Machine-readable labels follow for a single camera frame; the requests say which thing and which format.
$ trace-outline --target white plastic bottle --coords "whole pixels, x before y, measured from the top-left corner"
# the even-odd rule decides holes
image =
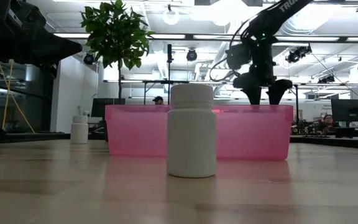
[[[216,116],[213,88],[175,85],[168,113],[167,172],[177,177],[209,177],[216,173]]]

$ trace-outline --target green leaves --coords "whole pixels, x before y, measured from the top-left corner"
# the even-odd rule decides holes
[[[99,9],[85,7],[81,13],[82,27],[91,35],[86,43],[96,59],[103,58],[103,67],[118,62],[119,68],[125,65],[128,69],[142,66],[141,57],[149,53],[149,42],[152,31],[143,30],[147,27],[143,16],[132,8],[126,11],[122,0],[102,2]]]

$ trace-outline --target tree trunk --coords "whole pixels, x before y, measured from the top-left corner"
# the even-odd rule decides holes
[[[121,94],[122,94],[122,85],[121,85],[121,59],[118,60],[118,103],[121,105]]]

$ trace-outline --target computer monitor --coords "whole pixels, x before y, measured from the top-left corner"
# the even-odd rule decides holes
[[[125,104],[125,99],[121,98],[121,104]],[[118,98],[94,98],[92,104],[92,117],[104,118],[104,108],[106,105],[119,105]]]
[[[358,121],[358,100],[331,100],[335,121]]]

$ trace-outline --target wooden table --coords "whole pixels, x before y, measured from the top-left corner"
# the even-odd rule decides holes
[[[281,162],[219,161],[216,177],[104,141],[0,144],[0,223],[358,223],[358,149],[291,144]]]

